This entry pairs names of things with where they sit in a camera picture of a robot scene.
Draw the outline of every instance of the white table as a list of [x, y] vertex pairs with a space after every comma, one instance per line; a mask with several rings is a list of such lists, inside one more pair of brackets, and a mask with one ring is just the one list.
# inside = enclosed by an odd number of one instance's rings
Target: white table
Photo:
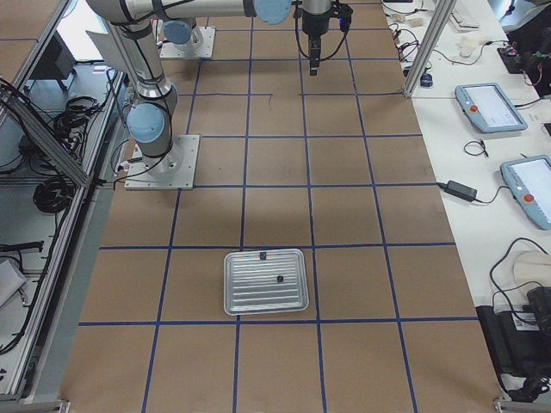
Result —
[[[480, 31], [470, 35], [478, 35], [482, 40], [506, 39], [487, 2], [458, 1], [466, 4], [480, 23]], [[414, 3], [389, 5], [399, 11], [411, 11], [420, 7], [421, 2], [415, 0]], [[425, 0], [424, 7], [434, 9], [434, 3], [432, 0]], [[401, 23], [400, 27], [410, 29], [422, 41], [431, 16], [430, 11], [418, 12], [407, 18], [423, 18], [425, 24], [422, 27], [410, 28], [407, 23]], [[458, 45], [463, 35], [457, 33], [451, 23], [448, 23], [436, 49], [453, 60], [473, 61], [478, 56], [478, 49], [470, 59], [459, 57]], [[411, 39], [406, 37], [408, 34], [403, 36], [405, 41]], [[452, 65], [440, 55], [432, 53], [430, 73], [435, 84], [430, 89], [417, 87], [412, 98], [437, 180], [454, 180], [477, 188], [478, 197], [482, 200], [490, 200], [497, 188], [504, 184], [498, 172], [501, 163], [518, 159], [521, 153], [527, 156], [551, 154], [551, 137], [542, 126], [545, 122], [551, 122], [551, 102], [538, 102], [522, 110], [521, 114], [529, 123], [529, 128], [525, 131], [514, 134], [481, 134], [476, 132], [455, 100], [456, 85], [489, 82], [498, 83], [516, 104], [530, 102], [538, 97], [535, 90], [524, 82], [522, 75], [511, 75], [507, 72], [495, 51], [497, 47], [498, 45], [485, 47], [480, 60], [472, 66]], [[485, 140], [489, 158], [470, 157], [463, 152], [463, 146], [468, 141], [480, 138]], [[493, 289], [489, 270], [514, 238], [534, 239], [551, 251], [551, 231], [537, 229], [507, 190], [502, 190], [489, 206], [476, 206], [444, 192], [442, 194], [475, 305], [492, 302]], [[521, 244], [514, 250], [533, 249]], [[517, 255], [513, 254], [495, 272], [500, 284], [509, 287], [514, 285], [511, 268]], [[518, 293], [512, 293], [511, 297], [517, 302], [523, 301]]]

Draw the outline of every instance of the robotic arm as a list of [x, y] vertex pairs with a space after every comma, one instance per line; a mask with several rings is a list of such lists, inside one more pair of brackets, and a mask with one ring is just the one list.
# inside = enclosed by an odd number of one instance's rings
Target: robotic arm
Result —
[[[182, 164], [183, 155], [174, 145], [171, 127], [177, 92], [170, 79], [164, 75], [152, 32], [151, 18], [156, 15], [165, 23], [172, 23], [171, 33], [165, 31], [165, 35], [177, 39], [179, 44], [184, 44], [193, 38], [196, 17], [257, 16], [268, 24], [279, 24], [287, 17], [292, 0], [87, 2], [100, 17], [110, 23], [111, 30], [115, 31], [121, 40], [121, 52], [125, 54], [138, 93], [138, 99], [128, 114], [127, 124], [141, 149], [145, 170], [154, 178], [167, 175], [170, 171], [176, 172]], [[301, 52], [309, 59], [310, 74], [315, 76], [319, 63], [324, 60], [320, 57], [321, 36], [327, 32], [329, 20], [339, 18], [341, 31], [346, 34], [351, 22], [352, 9], [338, 0], [302, 0], [302, 11], [302, 29], [308, 35], [308, 55]]]

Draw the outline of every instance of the brown paper floor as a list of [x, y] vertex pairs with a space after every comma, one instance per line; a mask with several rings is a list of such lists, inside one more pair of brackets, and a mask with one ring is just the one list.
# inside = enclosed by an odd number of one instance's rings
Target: brown paper floor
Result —
[[[318, 77], [290, 20], [210, 19], [212, 61], [165, 63], [175, 131], [202, 135], [196, 188], [116, 191], [62, 388], [71, 411], [492, 411], [386, 18], [353, 7]], [[224, 256], [282, 247], [306, 256], [309, 308], [227, 316]]]
[[58, 6], [67, 0], [0, 0], [0, 76], [12, 82]]

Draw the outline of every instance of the computer keyboard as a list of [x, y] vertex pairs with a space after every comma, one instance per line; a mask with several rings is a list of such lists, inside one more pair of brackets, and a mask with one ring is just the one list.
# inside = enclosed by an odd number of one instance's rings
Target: computer keyboard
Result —
[[472, 32], [479, 29], [479, 22], [470, 14], [462, 0], [457, 0], [455, 7], [449, 15], [458, 32]]

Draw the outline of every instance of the white cup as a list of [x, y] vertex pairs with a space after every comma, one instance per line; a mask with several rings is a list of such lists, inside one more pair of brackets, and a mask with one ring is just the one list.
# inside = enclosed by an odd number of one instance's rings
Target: white cup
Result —
[[463, 37], [459, 45], [459, 55], [462, 58], [470, 58], [476, 49], [476, 46], [479, 45], [479, 41], [470, 37]]

